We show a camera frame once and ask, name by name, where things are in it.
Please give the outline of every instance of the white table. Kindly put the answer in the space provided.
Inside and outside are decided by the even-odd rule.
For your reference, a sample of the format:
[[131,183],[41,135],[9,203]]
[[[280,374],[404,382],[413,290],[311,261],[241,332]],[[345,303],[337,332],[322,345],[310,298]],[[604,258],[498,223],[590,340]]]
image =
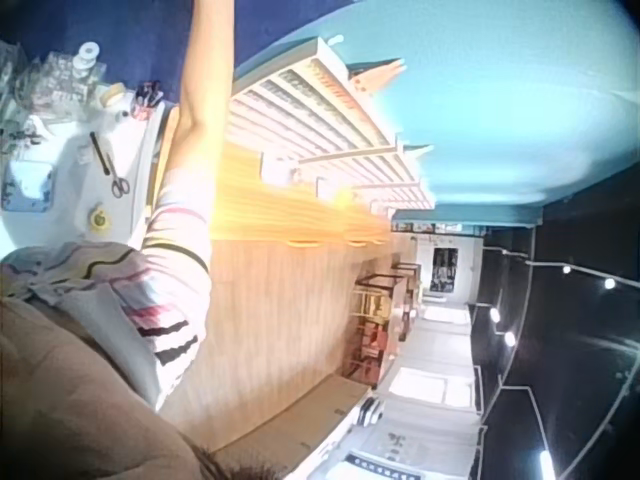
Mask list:
[[[55,138],[26,151],[23,160],[55,165],[53,202],[45,213],[0,211],[0,258],[25,246],[59,245],[81,239],[140,246],[153,152],[165,106],[161,103],[148,122],[130,116],[116,122],[117,112],[129,110],[132,96],[128,92],[118,104],[102,109],[91,123],[49,126]],[[115,169],[131,185],[128,195],[119,199],[113,196],[113,177],[104,175],[97,160],[79,162],[83,156],[87,158],[91,131],[111,144]],[[111,228],[103,234],[89,229],[89,214],[98,204],[102,204],[111,221]]]

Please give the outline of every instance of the white shelf unit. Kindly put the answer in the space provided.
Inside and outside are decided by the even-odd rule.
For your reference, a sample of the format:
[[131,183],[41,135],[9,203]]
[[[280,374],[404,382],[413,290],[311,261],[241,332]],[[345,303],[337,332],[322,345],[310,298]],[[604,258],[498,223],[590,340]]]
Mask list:
[[415,155],[405,154],[369,98],[349,83],[346,65],[320,38],[238,79],[229,124],[229,140],[293,161],[307,178],[354,189],[377,186],[367,200],[393,208],[434,206]]

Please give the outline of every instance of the spotlight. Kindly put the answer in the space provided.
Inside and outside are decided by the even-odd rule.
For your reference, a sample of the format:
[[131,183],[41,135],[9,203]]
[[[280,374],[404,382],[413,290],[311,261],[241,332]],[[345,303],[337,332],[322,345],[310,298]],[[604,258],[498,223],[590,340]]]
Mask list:
[[548,450],[540,452],[540,469],[542,470],[542,480],[556,480],[551,454]]
[[491,310],[489,310],[489,317],[491,317],[491,321],[493,323],[500,322],[500,311],[497,308],[492,307]]
[[512,332],[507,332],[504,334],[504,343],[507,344],[507,347],[513,347],[516,344],[516,336]]

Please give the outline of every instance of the striped shirt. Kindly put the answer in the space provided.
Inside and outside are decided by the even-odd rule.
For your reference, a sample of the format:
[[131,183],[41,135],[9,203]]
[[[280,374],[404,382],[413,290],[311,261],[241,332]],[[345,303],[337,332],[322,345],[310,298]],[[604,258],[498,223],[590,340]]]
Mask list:
[[170,171],[141,250],[113,242],[22,248],[2,261],[2,295],[72,317],[159,409],[206,336],[213,198],[197,175]]

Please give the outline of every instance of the blue carpet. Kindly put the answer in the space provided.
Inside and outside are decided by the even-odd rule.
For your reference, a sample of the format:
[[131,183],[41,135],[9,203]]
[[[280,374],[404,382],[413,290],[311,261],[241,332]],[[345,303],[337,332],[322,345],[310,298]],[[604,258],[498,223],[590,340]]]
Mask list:
[[[286,34],[354,0],[236,0],[236,65]],[[160,80],[178,101],[191,22],[191,0],[22,0],[0,15],[0,38],[20,42],[30,58],[101,48],[106,81],[135,86]]]

